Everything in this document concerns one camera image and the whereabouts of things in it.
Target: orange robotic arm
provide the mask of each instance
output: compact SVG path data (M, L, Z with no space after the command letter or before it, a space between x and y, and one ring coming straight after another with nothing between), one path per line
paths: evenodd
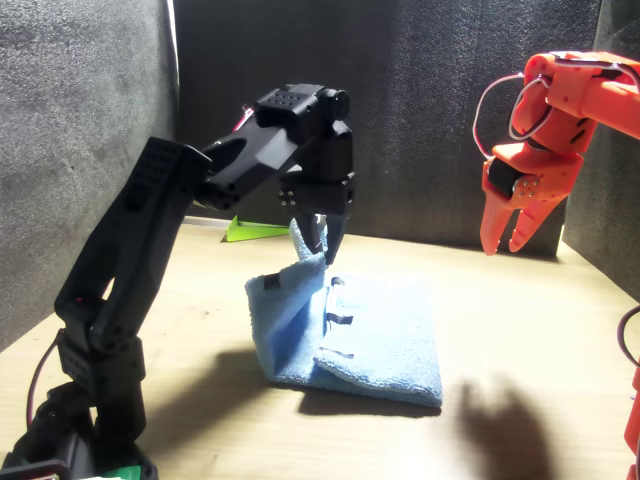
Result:
M520 143L498 145L484 163L487 200L480 237L493 255L514 210L517 252L573 189L597 123L640 139L640 62L610 53L531 57L509 122Z

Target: black foam wall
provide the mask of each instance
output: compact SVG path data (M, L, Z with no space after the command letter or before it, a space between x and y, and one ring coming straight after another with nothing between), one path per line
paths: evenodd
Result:
M0 350L53 311L147 138L174 135L168 31L158 0L0 0Z
M471 140L477 100L532 54L591 49L599 3L181 0L179 139L209 144L231 129L243 103L286 83L345 89L357 172L349 232L479 247L483 157ZM509 141L507 114L518 87L487 97L480 128L487 146ZM285 222L277 190L268 182L237 211L213 215ZM557 209L525 252L554 255L563 216Z
M603 0L595 49L640 59L640 2ZM638 301L639 186L640 141L599 125L569 199L563 236Z

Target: green triangular block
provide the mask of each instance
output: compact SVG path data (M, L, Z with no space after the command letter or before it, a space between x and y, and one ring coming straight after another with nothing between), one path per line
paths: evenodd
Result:
M240 242L242 240L277 237L278 235L288 234L289 227L269 225L266 223L239 222L238 217L235 216L227 228L227 242Z
M124 467L105 474L104 478L121 478L122 480L140 480L140 466Z

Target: blue towel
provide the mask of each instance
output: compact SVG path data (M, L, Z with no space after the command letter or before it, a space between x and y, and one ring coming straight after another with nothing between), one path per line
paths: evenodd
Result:
M429 407L442 384L424 286L340 275L336 298L350 324L325 320L333 275L323 254L247 282L253 339L269 380Z
M324 224L324 228L322 232L320 232L320 241L322 241L323 250L327 251L327 225ZM291 224L289 225L289 236L291 237L291 241L293 242L293 247L296 249L296 253L300 260L304 260L305 258L309 258L313 255L311 250L307 248L302 239L302 234L300 233L300 227L298 227L298 222L294 218L291 220Z

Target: wooden table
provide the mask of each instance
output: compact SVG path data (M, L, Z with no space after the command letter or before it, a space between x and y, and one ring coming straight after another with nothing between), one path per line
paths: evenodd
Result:
M624 479L633 393L616 345L630 297L561 245L557 261L348 236L333 271L433 279L442 413L269 385L244 283L296 260L287 237L221 243L184 225L144 340L140 445L161 478ZM34 367L61 322L0 354L0 451L24 430ZM629 340L640 350L640 330ZM47 389L67 381L53 357Z

